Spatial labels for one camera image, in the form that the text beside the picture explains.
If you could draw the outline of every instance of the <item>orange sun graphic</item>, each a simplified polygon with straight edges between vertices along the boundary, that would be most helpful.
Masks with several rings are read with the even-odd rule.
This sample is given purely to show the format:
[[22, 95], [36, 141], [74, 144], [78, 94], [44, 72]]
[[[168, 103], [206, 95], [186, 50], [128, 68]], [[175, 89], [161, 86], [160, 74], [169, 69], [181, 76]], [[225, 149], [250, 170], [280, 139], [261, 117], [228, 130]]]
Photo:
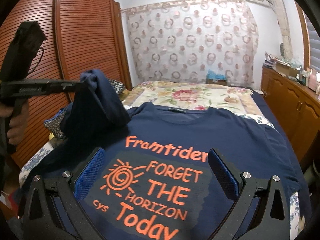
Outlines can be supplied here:
[[[103, 176], [106, 179], [106, 184], [101, 186], [100, 189], [103, 190], [107, 188], [106, 194], [110, 195], [110, 190], [113, 189], [115, 191], [120, 191], [127, 188], [130, 192], [134, 193], [134, 190], [130, 187], [131, 184], [137, 183], [139, 180], [136, 178], [140, 177], [144, 174], [144, 172], [140, 172], [136, 175], [133, 174], [132, 171], [136, 171], [139, 169], [146, 168], [147, 166], [139, 166], [133, 168], [130, 166], [129, 162], [122, 162], [121, 160], [117, 159], [119, 164], [114, 164], [114, 169], [109, 169], [111, 171], [110, 174]], [[115, 193], [116, 196], [122, 197], [122, 195], [118, 192]]]

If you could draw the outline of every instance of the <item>bottle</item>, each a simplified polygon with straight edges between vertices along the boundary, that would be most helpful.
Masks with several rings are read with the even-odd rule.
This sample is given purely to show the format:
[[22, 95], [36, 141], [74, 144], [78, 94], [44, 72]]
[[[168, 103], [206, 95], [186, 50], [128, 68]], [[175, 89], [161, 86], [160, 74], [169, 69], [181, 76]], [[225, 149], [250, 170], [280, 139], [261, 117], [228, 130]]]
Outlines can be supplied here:
[[309, 87], [309, 77], [310, 77], [310, 72], [307, 71], [307, 80], [306, 80], [306, 86]]
[[317, 91], [316, 91], [317, 95], [320, 95], [320, 82], [317, 82]]
[[317, 90], [317, 71], [315, 69], [312, 70], [309, 77], [309, 88], [313, 91]]
[[307, 71], [305, 71], [305, 70], [302, 70], [302, 79], [301, 79], [301, 81], [302, 81], [302, 85], [306, 85], [306, 83], [307, 83]]
[[299, 72], [299, 80], [300, 81], [302, 80], [302, 77], [303, 77], [303, 71], [302, 71], [302, 69], [300, 69], [300, 72]]

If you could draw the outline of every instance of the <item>window blind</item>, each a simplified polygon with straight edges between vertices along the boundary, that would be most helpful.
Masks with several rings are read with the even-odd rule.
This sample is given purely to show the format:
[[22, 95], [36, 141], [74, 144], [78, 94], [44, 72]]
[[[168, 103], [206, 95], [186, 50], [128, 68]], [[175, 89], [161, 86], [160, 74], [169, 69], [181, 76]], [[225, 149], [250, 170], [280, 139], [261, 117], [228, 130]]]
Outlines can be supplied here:
[[320, 37], [306, 14], [304, 14], [304, 17], [306, 18], [310, 40], [310, 68], [320, 72]]

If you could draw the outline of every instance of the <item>hand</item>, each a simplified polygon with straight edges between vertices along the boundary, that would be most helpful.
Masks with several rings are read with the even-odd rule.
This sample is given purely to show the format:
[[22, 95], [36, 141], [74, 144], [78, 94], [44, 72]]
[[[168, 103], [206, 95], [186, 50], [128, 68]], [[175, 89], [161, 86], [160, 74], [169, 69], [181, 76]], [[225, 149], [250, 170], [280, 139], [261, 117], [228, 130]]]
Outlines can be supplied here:
[[[12, 115], [13, 107], [6, 106], [0, 103], [0, 117], [6, 118]], [[7, 133], [9, 143], [18, 145], [21, 143], [25, 129], [28, 125], [29, 117], [29, 103], [28, 101], [23, 104], [21, 114], [10, 120], [10, 130]]]

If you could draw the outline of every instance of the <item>pink flower pattern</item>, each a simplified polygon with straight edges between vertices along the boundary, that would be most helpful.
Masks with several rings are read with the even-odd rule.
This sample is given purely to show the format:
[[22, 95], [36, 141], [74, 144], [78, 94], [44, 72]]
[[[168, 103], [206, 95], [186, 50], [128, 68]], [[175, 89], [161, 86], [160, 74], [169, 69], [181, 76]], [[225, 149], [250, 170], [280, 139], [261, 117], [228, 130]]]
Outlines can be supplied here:
[[206, 110], [204, 106], [196, 106], [195, 110]]
[[172, 94], [172, 97], [179, 101], [191, 101], [196, 103], [199, 93], [192, 90], [179, 90]]

